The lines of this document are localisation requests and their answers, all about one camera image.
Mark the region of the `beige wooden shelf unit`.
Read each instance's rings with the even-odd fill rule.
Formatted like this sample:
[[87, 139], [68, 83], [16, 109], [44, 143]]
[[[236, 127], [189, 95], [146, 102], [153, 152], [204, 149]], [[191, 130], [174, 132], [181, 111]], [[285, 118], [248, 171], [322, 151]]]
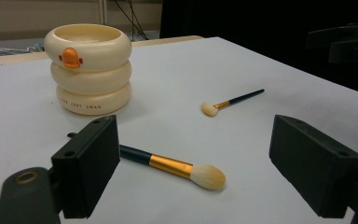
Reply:
[[0, 0], [0, 40], [39, 38], [72, 23], [160, 27], [163, 0]]

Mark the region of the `black curtain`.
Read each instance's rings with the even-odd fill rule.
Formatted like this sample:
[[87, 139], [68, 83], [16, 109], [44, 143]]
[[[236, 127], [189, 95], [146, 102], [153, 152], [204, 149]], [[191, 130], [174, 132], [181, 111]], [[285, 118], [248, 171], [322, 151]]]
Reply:
[[219, 36], [358, 91], [358, 63], [330, 63], [308, 33], [358, 22], [358, 0], [163, 0], [160, 35]]

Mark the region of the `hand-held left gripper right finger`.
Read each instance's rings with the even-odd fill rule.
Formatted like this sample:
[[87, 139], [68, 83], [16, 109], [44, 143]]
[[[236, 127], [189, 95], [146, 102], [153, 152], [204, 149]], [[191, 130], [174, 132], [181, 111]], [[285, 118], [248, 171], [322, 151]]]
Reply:
[[302, 120], [277, 115], [268, 155], [318, 216], [345, 216], [357, 152]]

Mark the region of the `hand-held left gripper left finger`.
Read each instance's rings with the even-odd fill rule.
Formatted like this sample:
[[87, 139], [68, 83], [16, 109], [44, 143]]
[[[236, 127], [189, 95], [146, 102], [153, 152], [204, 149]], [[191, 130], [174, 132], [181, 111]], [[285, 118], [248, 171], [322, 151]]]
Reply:
[[64, 217], [90, 217], [120, 162], [116, 116], [91, 121], [51, 161]]

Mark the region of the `large makeup brush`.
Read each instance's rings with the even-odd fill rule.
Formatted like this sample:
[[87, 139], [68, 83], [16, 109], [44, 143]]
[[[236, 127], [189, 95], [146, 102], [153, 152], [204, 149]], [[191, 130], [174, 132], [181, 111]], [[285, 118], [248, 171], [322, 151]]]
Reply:
[[120, 156], [189, 179], [207, 190], [220, 190], [226, 184], [225, 174], [213, 165], [192, 164], [123, 145], [120, 146]]

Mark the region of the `small makeup brush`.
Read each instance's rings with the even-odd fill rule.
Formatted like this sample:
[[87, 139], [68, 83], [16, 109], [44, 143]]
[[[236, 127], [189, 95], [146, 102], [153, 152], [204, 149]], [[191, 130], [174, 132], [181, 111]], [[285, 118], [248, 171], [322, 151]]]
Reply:
[[204, 102], [201, 104], [200, 108], [204, 115], [213, 118], [218, 114], [220, 110], [255, 97], [263, 92], [264, 90], [253, 91], [215, 105]]

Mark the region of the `cream ringed duck brush holder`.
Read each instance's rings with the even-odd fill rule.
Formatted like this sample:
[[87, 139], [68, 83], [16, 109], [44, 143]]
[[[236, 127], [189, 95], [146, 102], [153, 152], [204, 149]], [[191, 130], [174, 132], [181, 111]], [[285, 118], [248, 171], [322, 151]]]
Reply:
[[57, 97], [66, 109], [99, 116], [131, 98], [131, 42], [117, 28], [69, 24], [51, 30], [44, 48]]

